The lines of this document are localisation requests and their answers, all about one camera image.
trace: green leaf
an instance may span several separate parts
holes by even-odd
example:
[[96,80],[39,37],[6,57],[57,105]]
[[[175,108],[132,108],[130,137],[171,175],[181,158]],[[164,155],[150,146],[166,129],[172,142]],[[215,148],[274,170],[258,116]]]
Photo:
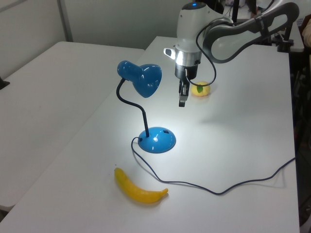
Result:
[[196,90],[198,91],[198,93],[201,93],[203,91],[203,87],[202,86],[197,86]]

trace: white wall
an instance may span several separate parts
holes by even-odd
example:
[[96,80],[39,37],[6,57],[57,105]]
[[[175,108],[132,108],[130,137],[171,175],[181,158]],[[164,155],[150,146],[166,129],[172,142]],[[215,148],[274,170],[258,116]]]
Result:
[[65,40],[57,0],[27,0],[0,12],[0,76]]
[[192,0],[63,0],[74,42],[146,49],[176,37],[182,6]]

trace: lamp base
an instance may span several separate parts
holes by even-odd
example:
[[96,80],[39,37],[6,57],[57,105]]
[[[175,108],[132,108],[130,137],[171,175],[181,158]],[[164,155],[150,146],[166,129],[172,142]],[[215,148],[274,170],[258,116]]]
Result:
[[138,145],[146,152],[163,153],[172,149],[176,143],[176,137],[172,131],[163,127],[149,128],[149,137],[143,131],[139,135]]

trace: blue desk lamp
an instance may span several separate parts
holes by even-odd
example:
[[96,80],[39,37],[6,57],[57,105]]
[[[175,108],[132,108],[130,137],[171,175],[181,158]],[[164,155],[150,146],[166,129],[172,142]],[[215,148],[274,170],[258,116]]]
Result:
[[139,135],[138,145],[140,148],[150,153],[163,153],[173,148],[176,138],[172,131],[163,127],[148,128],[145,110],[140,105],[127,101],[120,96],[120,88],[125,80],[128,80],[133,83],[134,88],[141,96],[150,97],[160,85],[161,68],[153,64],[136,66],[129,61],[122,61],[118,65],[118,74],[122,77],[117,87],[119,100],[142,111],[145,130]]

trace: lamp power cord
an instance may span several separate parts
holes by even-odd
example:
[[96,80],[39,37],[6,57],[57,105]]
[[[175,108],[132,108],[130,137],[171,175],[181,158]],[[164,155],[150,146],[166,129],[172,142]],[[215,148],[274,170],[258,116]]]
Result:
[[225,191],[223,192],[220,192],[220,193],[217,193],[217,192],[214,192],[208,188],[205,188],[203,186],[200,186],[200,185],[197,185],[197,184],[194,184],[194,183],[189,183],[189,182],[185,182],[185,181],[165,181],[165,180],[162,180],[161,178],[159,178],[159,176],[157,175],[157,173],[154,171],[154,169],[150,166],[150,164],[141,156],[139,155],[134,147],[133,147],[133,143],[134,143],[134,140],[135,139],[138,139],[139,140],[139,137],[134,137],[133,140],[132,140],[132,143],[131,143],[131,148],[132,148],[132,151],[135,155],[137,155],[147,166],[148,168],[152,171],[152,173],[155,175],[155,177],[162,183],[168,183],[168,184],[187,184],[189,186],[192,186],[192,187],[197,187],[197,188],[200,188],[200,189],[203,189],[207,192],[210,192],[211,194],[214,194],[214,195],[217,195],[217,196],[220,196],[222,194],[225,194],[227,193],[228,191],[230,191],[231,189],[237,187],[237,186],[240,186],[242,184],[245,184],[245,183],[250,183],[250,182],[259,182],[259,181],[266,181],[266,180],[269,180],[271,178],[273,178],[281,169],[283,169],[284,167],[286,167],[288,164],[290,164],[292,161],[295,160],[295,157],[291,160],[289,160],[288,162],[286,162],[284,165],[282,165],[281,167],[279,167],[276,172],[272,175],[272,176],[269,176],[267,178],[263,178],[263,179],[254,179],[254,180],[247,180],[247,181],[243,181],[243,182],[240,182],[240,183],[237,183],[237,184],[234,184],[233,186],[227,188]]

